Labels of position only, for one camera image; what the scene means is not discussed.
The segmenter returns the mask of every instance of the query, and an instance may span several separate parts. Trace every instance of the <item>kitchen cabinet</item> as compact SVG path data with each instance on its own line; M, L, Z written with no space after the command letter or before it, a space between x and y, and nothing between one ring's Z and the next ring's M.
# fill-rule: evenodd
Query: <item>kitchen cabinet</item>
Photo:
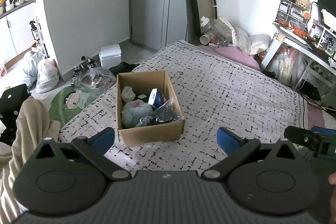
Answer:
M3 17L0 19L0 58L1 61L7 63L17 56L11 33L7 25L7 18Z
M33 20L33 4L24 6L7 15L10 34L17 54L32 46L34 40L29 22Z

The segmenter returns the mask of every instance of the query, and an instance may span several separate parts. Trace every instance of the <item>door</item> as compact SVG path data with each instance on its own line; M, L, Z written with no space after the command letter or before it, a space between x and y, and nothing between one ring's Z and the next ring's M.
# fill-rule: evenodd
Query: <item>door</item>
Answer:
M17 56L6 17L0 19L0 62L5 64Z
M186 39L185 0L131 0L132 41L154 50Z
M7 16L9 30L17 54L29 49L35 42L29 22L33 20L33 3L24 6Z

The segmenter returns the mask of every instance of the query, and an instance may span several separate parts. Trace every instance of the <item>blue and white package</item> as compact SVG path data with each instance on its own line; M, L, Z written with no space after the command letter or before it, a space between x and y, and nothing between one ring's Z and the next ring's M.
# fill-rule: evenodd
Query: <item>blue and white package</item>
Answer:
M152 89L151 95L149 96L148 104L159 108L164 104L164 97L158 89Z

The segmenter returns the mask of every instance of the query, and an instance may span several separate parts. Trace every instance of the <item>plush toy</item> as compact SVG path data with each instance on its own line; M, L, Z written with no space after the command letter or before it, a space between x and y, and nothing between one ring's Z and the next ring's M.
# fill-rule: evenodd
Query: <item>plush toy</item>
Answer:
M152 112L152 107L142 100L132 101L124 106L121 122L125 128L134 128L141 118L149 116Z

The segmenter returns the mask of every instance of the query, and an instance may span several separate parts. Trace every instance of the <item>patterned bedsheet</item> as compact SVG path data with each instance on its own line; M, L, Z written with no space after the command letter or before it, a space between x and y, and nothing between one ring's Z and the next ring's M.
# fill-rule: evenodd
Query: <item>patterned bedsheet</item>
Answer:
M270 143L289 125L307 128L303 98L254 69L183 41L159 51L134 71L161 69L169 72L184 112L184 133L173 142L130 148L118 141L116 133L115 145L105 156L132 173L209 168L226 157L216 142L219 127ZM115 86L70 121L60 141L90 137L107 126L116 129Z

